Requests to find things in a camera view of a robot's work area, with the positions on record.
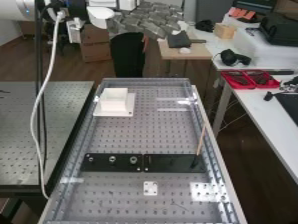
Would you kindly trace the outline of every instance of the wooden floor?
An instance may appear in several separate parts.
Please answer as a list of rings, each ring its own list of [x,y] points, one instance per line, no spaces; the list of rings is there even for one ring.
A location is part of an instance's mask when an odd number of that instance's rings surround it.
[[[49,54],[45,53],[43,61],[47,59]],[[147,65],[154,65],[151,60],[152,57],[148,57]],[[21,40],[0,48],[0,81],[31,81],[33,62],[31,40]],[[98,84],[102,78],[113,76],[113,62],[83,63],[77,48],[67,47],[63,57],[57,55],[51,80],[94,80]],[[235,105],[224,121],[228,123],[243,112],[242,107]],[[296,223],[298,186],[247,116],[222,130],[218,144],[247,222],[250,224]]]

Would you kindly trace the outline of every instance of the desk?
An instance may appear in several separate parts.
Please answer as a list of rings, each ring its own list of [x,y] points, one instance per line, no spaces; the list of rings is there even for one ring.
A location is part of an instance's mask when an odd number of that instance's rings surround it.
[[[268,70],[278,70],[278,71],[288,70],[288,68],[286,66],[284,67],[280,65],[276,66],[275,64],[271,64],[270,66],[259,67],[259,66],[254,65],[254,62],[251,62],[251,64],[248,66],[246,66],[240,63],[238,65],[235,65],[234,67],[226,66],[220,61],[220,56],[218,55],[215,57],[215,55],[226,49],[231,49],[235,53],[240,54],[240,51],[232,45],[232,41],[223,40],[223,39],[218,38],[214,35],[214,33],[207,33],[204,31],[199,31],[192,26],[188,29],[198,39],[203,39],[207,41],[204,46],[206,46],[206,49],[208,50],[208,52],[211,53],[212,64],[215,66],[216,71],[230,70],[230,69],[238,69],[238,70],[260,69],[260,70],[266,70],[266,71],[268,71]]]
[[[50,82],[45,91],[47,159],[46,189],[55,185],[93,82]],[[29,132],[33,82],[1,82],[0,90],[0,196],[41,195],[35,148]]]
[[[187,32],[187,35],[190,39],[195,38],[191,30]],[[184,60],[183,74],[182,74],[184,77],[188,60],[210,60],[211,59],[211,54],[207,51],[204,44],[198,44],[198,43],[191,44],[190,54],[180,54],[179,49],[168,48],[167,40],[158,41],[158,47],[160,52],[160,59],[166,61],[166,72],[164,72],[166,76],[168,76],[171,60]]]
[[[295,76],[296,75],[274,76],[274,78],[279,81],[288,81]],[[235,90],[230,88],[230,85],[224,82],[223,93],[212,124],[212,132],[216,136],[232,93],[291,174],[292,179],[298,183],[298,126],[275,97],[268,102],[263,100],[267,91],[271,91],[272,93],[280,92],[278,89]]]

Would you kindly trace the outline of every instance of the red tray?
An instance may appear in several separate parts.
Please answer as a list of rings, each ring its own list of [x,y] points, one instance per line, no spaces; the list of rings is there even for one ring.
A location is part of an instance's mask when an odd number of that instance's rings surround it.
[[[262,70],[247,70],[244,75],[252,80],[255,87],[259,89],[279,88],[279,82],[271,77],[271,75]]]
[[[222,77],[234,89],[255,89],[255,83],[244,74],[238,70],[222,71]]]

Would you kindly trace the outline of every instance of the small box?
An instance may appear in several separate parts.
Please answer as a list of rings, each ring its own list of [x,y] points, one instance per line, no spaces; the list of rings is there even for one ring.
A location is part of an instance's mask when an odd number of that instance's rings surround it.
[[[220,23],[215,24],[214,34],[220,39],[232,39],[235,33],[235,28],[232,26],[226,26]]]
[[[109,42],[107,30],[99,29],[91,24],[83,26],[81,32],[81,43],[106,43]]]
[[[99,96],[99,104],[102,111],[126,111],[126,88],[105,88]]]
[[[81,43],[81,56],[83,62],[110,60],[109,43]]]

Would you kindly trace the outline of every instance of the black bag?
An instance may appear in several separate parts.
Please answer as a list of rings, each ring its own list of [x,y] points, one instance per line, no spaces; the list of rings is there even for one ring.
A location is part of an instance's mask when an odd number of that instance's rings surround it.
[[[298,18],[293,15],[268,14],[259,26],[267,42],[298,47]]]

